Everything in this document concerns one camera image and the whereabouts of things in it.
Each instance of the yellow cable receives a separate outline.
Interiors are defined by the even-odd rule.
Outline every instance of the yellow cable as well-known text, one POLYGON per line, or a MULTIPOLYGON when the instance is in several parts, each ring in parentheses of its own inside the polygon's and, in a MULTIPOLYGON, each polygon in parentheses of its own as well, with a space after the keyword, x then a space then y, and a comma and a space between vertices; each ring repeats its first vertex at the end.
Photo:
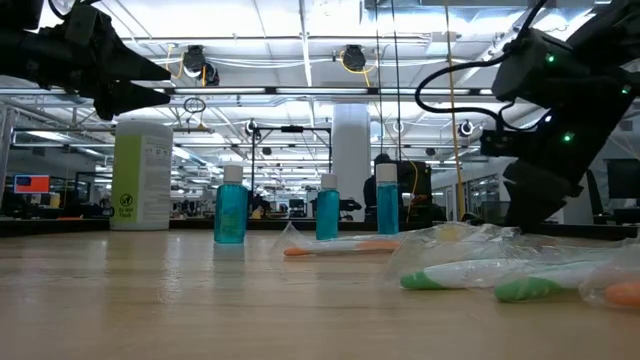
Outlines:
MULTIPOLYGON (((382 113, 380 112, 380 110, 378 109, 378 106, 376 106, 376 110, 378 110, 378 114, 380 114, 380 121, 384 122, 384 120, 382 119, 382 113)), ((384 129, 387 132, 387 134, 389 134, 389 138, 391 138, 391 142, 394 143, 396 146, 398 145, 398 143, 396 142, 396 140, 393 138, 393 135, 391 135, 391 132, 389 132, 389 129, 387 128, 387 124, 383 124, 384 125, 384 129)), ((409 157, 407 156, 407 154, 404 153, 404 151, 402 151, 402 149, 400 149, 400 152, 402 153, 402 155, 407 158, 407 161, 409 161, 411 163, 411 166, 413 166, 413 170, 415 172, 414 174, 414 180, 413 180, 413 189, 411 190, 411 195, 414 195, 416 193, 416 189, 418 188, 418 167, 416 166, 416 164, 409 160, 409 157)), ((407 219, 406 219, 406 223, 409 223, 409 216, 411 215, 411 203, 409 202, 409 208, 407 209, 407 219)))
MULTIPOLYGON (((413 181, 413 190, 411 190, 411 195, 416 193, 416 188, 418 187, 418 167, 416 166, 416 164, 413 163, 413 161, 409 160, 409 162, 411 163, 411 165, 413 166, 413 170, 415 171, 415 175, 414 175, 414 181, 413 181)), ((413 204, 413 199, 411 199, 411 201, 409 201, 409 208, 407 209, 407 221, 406 223, 409 223, 409 216, 411 215, 411 204, 413 204)))
POLYGON ((362 75, 364 75, 364 81, 367 83, 367 87, 371 87, 371 84, 369 83, 369 76, 367 76, 367 73, 362 73, 362 75))
MULTIPOLYGON (((171 59, 171 51, 172 50, 173 50, 173 45, 169 45, 169 51, 167 52, 167 60, 171 59)), ((164 64, 164 68, 167 69, 167 71, 169 73, 171 73, 171 77, 172 78, 177 79, 180 76, 182 76, 182 68, 183 68, 182 63, 183 62, 184 62, 184 52, 182 52, 182 55, 180 55, 180 72, 178 72, 178 76, 173 75, 171 70, 169 70, 169 63, 164 64)))
MULTIPOLYGON (((447 56, 449 61, 449 66, 453 66, 453 53, 451 52, 451 32, 449 30, 449 1, 444 0, 444 11, 445 11, 445 19, 447 22, 447 49, 449 52, 449 56, 447 56)), ((455 108, 455 97, 453 91, 453 72, 449 72, 449 90, 451 96, 451 108, 455 108)), ((453 154, 455 155, 456 161, 456 173, 458 175, 458 216, 460 220, 464 216, 464 193, 462 191, 462 172, 460 171, 460 154, 458 153, 458 133, 456 132, 456 113, 451 113, 451 132, 453 133, 453 154)))

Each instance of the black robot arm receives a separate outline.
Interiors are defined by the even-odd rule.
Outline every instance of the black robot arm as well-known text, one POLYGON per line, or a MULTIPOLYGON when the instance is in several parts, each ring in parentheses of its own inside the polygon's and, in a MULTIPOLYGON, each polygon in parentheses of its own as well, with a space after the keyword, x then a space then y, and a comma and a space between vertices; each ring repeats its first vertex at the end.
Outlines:
POLYGON ((131 81, 169 80, 171 74, 127 48, 93 2, 77 1, 62 24, 37 34, 24 29, 37 28, 42 0, 0 2, 0 74, 92 98, 105 120, 168 103, 166 94, 131 81))
POLYGON ((568 41, 529 29, 505 48, 493 93, 549 109, 535 131, 483 131, 481 152, 513 156, 504 176, 507 222, 538 223, 560 210, 640 93, 638 74, 620 68, 640 57, 640 1, 613 1, 568 41))

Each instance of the clear plastic wrap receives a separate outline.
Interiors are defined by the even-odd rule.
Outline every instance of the clear plastic wrap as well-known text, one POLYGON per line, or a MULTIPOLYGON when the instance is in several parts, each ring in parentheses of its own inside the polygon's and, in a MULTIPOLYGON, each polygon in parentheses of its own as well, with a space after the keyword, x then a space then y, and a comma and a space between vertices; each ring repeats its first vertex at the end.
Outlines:
POLYGON ((447 223, 428 230, 405 238, 385 273, 387 285, 412 290, 476 288, 502 301, 532 300, 576 289, 621 246, 522 235, 517 229, 491 225, 447 223))
POLYGON ((640 309, 640 247, 630 245, 580 285, 582 299, 608 308, 640 309))
POLYGON ((517 240, 517 231, 512 228, 464 223, 407 234, 383 279, 386 285, 413 290, 486 286, 488 274, 519 266, 522 259, 531 257, 525 252, 535 252, 516 246, 517 240), (479 271, 487 275, 467 276, 479 271))
POLYGON ((407 233, 397 235, 368 234, 339 237, 318 241, 296 230, 289 223, 272 248, 274 256, 328 256, 371 253, 392 253, 406 237, 407 233))
MULTIPOLYGON (((543 246, 534 258, 522 262, 497 279, 492 275, 488 279, 493 284, 492 292, 498 301, 545 300, 575 292, 595 269, 615 256, 620 247, 619 243, 596 248, 543 246)), ((486 281, 486 274, 468 273, 467 276, 479 282, 486 281)))

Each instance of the yellow wire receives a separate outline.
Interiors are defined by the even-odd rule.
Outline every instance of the yellow wire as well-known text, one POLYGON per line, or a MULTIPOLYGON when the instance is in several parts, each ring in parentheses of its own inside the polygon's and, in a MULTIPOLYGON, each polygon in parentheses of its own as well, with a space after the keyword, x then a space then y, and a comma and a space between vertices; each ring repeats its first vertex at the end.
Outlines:
MULTIPOLYGON (((382 118, 382 112, 380 112, 380 109, 378 109, 378 106, 375 105, 375 103, 374 103, 374 106, 376 107, 376 110, 378 110, 378 114, 380 114, 380 121, 384 123, 384 119, 382 118)), ((389 134, 389 138, 391 138, 391 142, 397 146, 398 143, 393 138, 393 135, 391 135, 391 132, 389 132, 389 129, 387 128, 387 124, 383 124, 383 125, 386 133, 389 134)), ((404 153, 404 151, 402 151, 402 149, 400 149, 400 152, 405 158, 407 158, 407 161, 411 163, 411 166, 413 166, 413 170, 415 172, 414 179, 413 179, 413 189, 411 190, 411 195, 414 195, 416 193, 416 189, 418 188, 418 167, 413 161, 409 160, 409 157, 407 156, 407 154, 404 153)), ((409 208, 407 209, 407 219, 405 221, 407 224, 409 223, 409 216, 411 215, 411 204, 412 202, 409 202, 409 208)))
MULTIPOLYGON (((449 30, 449 1, 444 0, 445 19, 447 22, 447 49, 449 52, 448 61, 449 66, 453 66, 453 53, 451 52, 451 32, 449 30)), ((449 72, 449 90, 451 96, 451 108, 455 108, 455 97, 453 91, 453 72, 449 72)), ((456 132, 456 113, 451 113, 451 132, 453 133, 453 154, 456 161, 456 173, 458 176, 458 216, 460 220, 464 216, 464 193, 462 191, 462 173, 460 171, 460 154, 458 153, 458 134, 456 132)))
MULTIPOLYGON (((173 50, 173 45, 169 45, 169 51, 167 52, 167 60, 171 58, 171 50, 173 50)), ((178 76, 173 75, 171 70, 169 70, 169 63, 164 64, 164 68, 167 69, 169 73, 171 73, 172 78, 177 79, 180 76, 182 76, 182 68, 184 67, 182 65, 183 62, 184 62, 184 52, 182 52, 182 55, 180 55, 180 72, 178 72, 178 76)))
POLYGON ((378 55, 376 54, 376 63, 371 65, 371 67, 367 70, 362 70, 362 71, 353 71, 349 68, 347 68, 346 66, 344 66, 344 50, 342 50, 340 52, 340 65, 342 65, 342 67, 347 70, 348 72, 352 73, 352 74, 363 74, 364 75, 364 80, 367 83, 367 87, 370 87, 371 84, 369 83, 369 76, 367 76, 368 73, 371 72, 371 70, 375 69, 376 67, 378 67, 378 55))

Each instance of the small plastic bottle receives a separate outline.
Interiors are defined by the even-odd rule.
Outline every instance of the small plastic bottle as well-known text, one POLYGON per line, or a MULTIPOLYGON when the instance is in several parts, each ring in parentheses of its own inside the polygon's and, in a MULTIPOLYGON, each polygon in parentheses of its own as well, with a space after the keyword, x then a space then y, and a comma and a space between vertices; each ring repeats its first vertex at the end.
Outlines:
POLYGON ((213 240, 220 244, 242 244, 247 232, 248 193, 242 185, 242 166, 224 167, 223 185, 218 187, 213 240))
POLYGON ((396 164, 376 166, 376 185, 378 198, 378 233, 395 235, 398 224, 398 173, 396 164))
POLYGON ((316 239, 329 240, 338 237, 340 221, 340 193, 338 193, 338 177, 324 174, 320 180, 322 190, 318 193, 316 211, 316 239))

